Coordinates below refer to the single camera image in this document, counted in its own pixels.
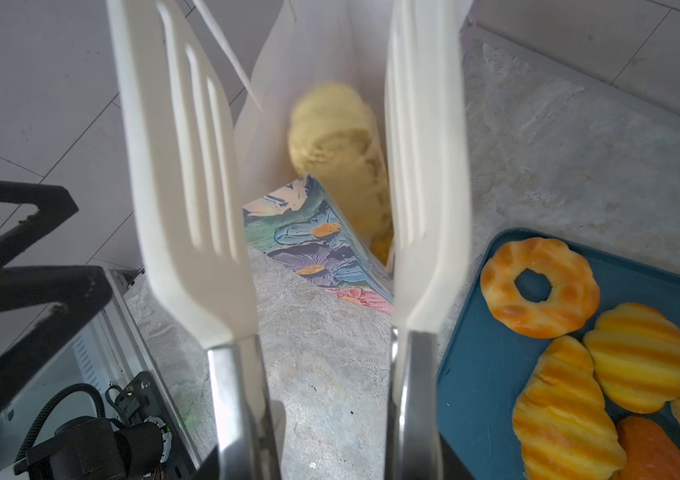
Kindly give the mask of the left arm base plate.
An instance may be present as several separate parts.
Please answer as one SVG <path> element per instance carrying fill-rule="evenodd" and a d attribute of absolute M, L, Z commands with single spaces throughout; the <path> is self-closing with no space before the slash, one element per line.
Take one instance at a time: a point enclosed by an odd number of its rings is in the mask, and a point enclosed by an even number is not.
<path fill-rule="evenodd" d="M 196 466 L 154 376 L 143 371 L 104 397 L 122 423 L 115 431 L 128 479 L 190 479 Z"/>

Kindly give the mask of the small striped fake bun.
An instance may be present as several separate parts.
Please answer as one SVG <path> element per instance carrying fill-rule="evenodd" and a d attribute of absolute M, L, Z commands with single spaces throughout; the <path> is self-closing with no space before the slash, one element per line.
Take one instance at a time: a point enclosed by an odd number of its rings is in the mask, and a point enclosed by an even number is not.
<path fill-rule="evenodd" d="M 680 328 L 658 310 L 620 304 L 583 342 L 602 390 L 623 409 L 651 414 L 680 397 Z"/>

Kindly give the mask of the reddish brown fake croissant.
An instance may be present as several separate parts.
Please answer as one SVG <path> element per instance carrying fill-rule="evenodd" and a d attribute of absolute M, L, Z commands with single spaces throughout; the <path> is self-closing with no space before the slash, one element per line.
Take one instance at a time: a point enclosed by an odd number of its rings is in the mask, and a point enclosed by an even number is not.
<path fill-rule="evenodd" d="M 680 450 L 661 426 L 631 416 L 618 423 L 617 431 L 627 462 L 613 479 L 680 479 Z"/>

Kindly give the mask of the dark teal plastic tray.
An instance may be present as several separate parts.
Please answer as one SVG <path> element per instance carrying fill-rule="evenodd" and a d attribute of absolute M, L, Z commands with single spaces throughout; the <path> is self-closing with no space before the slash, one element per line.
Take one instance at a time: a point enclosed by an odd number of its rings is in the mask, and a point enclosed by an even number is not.
<path fill-rule="evenodd" d="M 680 276 L 532 230 L 490 244 L 438 378 L 476 479 L 680 476 Z"/>

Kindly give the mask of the long fake croissant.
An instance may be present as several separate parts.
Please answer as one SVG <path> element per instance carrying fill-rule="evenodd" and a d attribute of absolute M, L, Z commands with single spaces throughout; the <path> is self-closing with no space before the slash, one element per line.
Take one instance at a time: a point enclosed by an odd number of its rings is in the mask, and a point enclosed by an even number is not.
<path fill-rule="evenodd" d="M 594 362 L 571 336 L 553 340 L 516 400 L 513 430 L 527 479 L 610 479 L 627 462 Z"/>

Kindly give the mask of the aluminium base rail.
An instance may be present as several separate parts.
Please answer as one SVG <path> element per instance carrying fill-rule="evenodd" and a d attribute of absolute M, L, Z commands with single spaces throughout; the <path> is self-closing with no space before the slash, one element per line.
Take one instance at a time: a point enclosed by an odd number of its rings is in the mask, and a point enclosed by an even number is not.
<path fill-rule="evenodd" d="M 0 413 L 0 479 L 128 479 L 104 393 L 150 372 L 196 470 L 199 455 L 128 310 L 132 275 L 107 271 L 113 298 Z"/>

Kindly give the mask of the ridged fake bread loaf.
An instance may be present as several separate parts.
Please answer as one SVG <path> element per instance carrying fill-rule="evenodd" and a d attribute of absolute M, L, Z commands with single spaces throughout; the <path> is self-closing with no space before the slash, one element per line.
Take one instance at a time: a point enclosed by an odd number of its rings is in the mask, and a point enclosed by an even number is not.
<path fill-rule="evenodd" d="M 295 171 L 319 180 L 372 254 L 388 264 L 390 187 L 371 107 L 348 84 L 317 85 L 293 106 L 288 150 Z"/>

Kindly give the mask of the fake ring donut bread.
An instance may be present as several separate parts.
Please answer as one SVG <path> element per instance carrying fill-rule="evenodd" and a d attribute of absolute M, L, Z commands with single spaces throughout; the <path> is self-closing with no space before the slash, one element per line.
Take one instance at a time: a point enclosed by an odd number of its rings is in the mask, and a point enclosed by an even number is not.
<path fill-rule="evenodd" d="M 479 278 L 491 315 L 510 330 L 552 339 L 581 329 L 599 308 L 590 263 L 561 240 L 532 237 L 500 246 Z"/>

